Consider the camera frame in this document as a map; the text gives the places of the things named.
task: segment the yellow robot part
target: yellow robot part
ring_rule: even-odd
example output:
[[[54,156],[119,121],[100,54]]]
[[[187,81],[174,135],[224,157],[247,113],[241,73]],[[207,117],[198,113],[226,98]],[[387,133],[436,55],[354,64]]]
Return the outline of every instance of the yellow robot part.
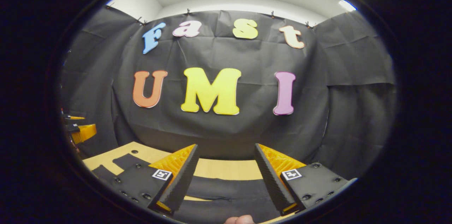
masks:
[[[265,154],[265,157],[268,159],[268,162],[270,162],[270,165],[272,165],[282,184],[284,184],[283,180],[281,179],[281,173],[283,171],[306,166],[306,164],[301,163],[300,161],[297,161],[296,159],[291,158],[284,153],[280,153],[261,144],[258,145],[262,149],[262,152]]]
[[[162,169],[165,171],[170,171],[173,173],[173,178],[168,183],[169,187],[169,185],[171,185],[177,174],[179,174],[179,171],[181,170],[182,166],[184,165],[194,146],[195,145],[190,145],[185,148],[182,148],[181,150],[171,153],[165,158],[160,159],[150,164],[149,166],[157,169]],[[157,205],[165,209],[166,211],[169,212],[171,211],[171,209],[168,206],[166,206],[164,203],[160,201],[157,202]]]
[[[97,133],[95,124],[81,125],[78,127],[80,131],[72,133],[72,138],[74,139],[75,144],[84,142],[93,137]]]
[[[81,120],[81,119],[84,119],[83,117],[78,117],[78,116],[69,116],[68,118],[70,120]]]

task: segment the letter f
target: letter f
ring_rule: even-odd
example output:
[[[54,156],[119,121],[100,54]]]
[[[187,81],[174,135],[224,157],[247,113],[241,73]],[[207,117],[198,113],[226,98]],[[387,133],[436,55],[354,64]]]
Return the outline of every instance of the letter f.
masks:
[[[159,23],[157,26],[149,30],[143,35],[144,38],[144,50],[143,54],[147,54],[150,50],[152,50],[154,47],[158,45],[158,42],[155,41],[155,39],[160,39],[162,36],[162,30],[161,28],[165,27],[165,23]]]

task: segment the fingertip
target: fingertip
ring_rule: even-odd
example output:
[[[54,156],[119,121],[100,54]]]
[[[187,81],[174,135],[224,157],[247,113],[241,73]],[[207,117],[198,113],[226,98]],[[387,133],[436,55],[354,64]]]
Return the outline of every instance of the fingertip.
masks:
[[[225,224],[235,224],[235,223],[236,223],[236,220],[237,220],[238,218],[239,218],[239,217],[230,217],[230,218],[228,218],[228,219],[226,220]]]
[[[255,224],[253,221],[253,217],[251,215],[244,215],[240,216],[238,219],[236,219],[235,224]]]

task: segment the black cloth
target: black cloth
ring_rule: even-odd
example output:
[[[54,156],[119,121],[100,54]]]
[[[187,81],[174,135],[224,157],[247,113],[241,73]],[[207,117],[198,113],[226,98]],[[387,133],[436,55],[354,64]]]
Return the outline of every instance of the black cloth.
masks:
[[[237,39],[238,18],[257,22],[258,37]],[[187,20],[202,23],[196,37],[174,37]],[[158,45],[142,54],[142,35],[165,22]],[[287,45],[279,28],[300,30],[303,49]],[[314,28],[283,18],[239,11],[205,11],[162,18],[140,26],[114,8],[99,11],[75,37],[62,75],[63,109],[95,123],[97,134],[79,144],[94,156],[136,141],[174,152],[197,143],[202,158],[252,159],[259,142],[305,163],[319,161],[350,179],[381,151],[396,111],[391,57],[370,24],[356,11]],[[242,72],[237,116],[181,110],[189,67],[210,82],[223,68]],[[134,73],[166,70],[160,102],[153,108],[132,99]],[[288,71],[294,113],[275,116],[275,72]],[[153,87],[148,77],[144,94]]]
[[[113,163],[124,170],[134,168],[136,164],[150,164],[131,154],[113,159]],[[103,165],[92,172],[103,181],[115,177]],[[245,214],[251,214],[257,222],[264,222],[279,216],[262,179],[234,181],[194,176],[187,195],[210,201],[184,200],[172,217],[186,223],[221,224],[231,216]]]

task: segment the ceiling light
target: ceiling light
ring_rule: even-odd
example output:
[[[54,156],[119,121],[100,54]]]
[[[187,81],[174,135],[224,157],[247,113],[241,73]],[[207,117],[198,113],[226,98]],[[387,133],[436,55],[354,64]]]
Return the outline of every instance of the ceiling light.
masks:
[[[339,5],[341,5],[343,8],[345,8],[345,10],[347,10],[349,12],[356,10],[356,8],[352,4],[348,3],[345,0],[339,1]]]

